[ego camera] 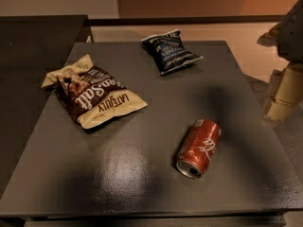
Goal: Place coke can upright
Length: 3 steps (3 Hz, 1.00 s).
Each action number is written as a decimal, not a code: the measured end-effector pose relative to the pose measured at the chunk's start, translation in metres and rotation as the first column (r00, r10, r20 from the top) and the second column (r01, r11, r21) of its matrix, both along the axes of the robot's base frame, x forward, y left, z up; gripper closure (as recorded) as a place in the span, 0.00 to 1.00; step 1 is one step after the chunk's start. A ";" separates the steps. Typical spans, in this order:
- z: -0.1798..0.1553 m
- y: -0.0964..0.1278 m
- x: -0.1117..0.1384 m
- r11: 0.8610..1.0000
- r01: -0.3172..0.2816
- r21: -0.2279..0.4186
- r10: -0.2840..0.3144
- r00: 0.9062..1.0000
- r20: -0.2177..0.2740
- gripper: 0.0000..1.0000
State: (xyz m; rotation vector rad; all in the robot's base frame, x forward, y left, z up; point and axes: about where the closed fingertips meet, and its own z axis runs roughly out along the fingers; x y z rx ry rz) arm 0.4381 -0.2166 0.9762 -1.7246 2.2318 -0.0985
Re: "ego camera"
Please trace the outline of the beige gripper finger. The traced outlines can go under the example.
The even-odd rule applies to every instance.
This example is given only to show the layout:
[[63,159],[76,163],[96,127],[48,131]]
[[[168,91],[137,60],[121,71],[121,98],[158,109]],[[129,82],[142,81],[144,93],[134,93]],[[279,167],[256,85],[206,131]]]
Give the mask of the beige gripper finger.
[[270,76],[268,96],[263,104],[261,122],[275,127],[283,122],[303,100],[303,64],[290,62]]
[[267,32],[262,34],[257,43],[263,46],[277,46],[277,39],[280,32],[281,23],[271,27]]

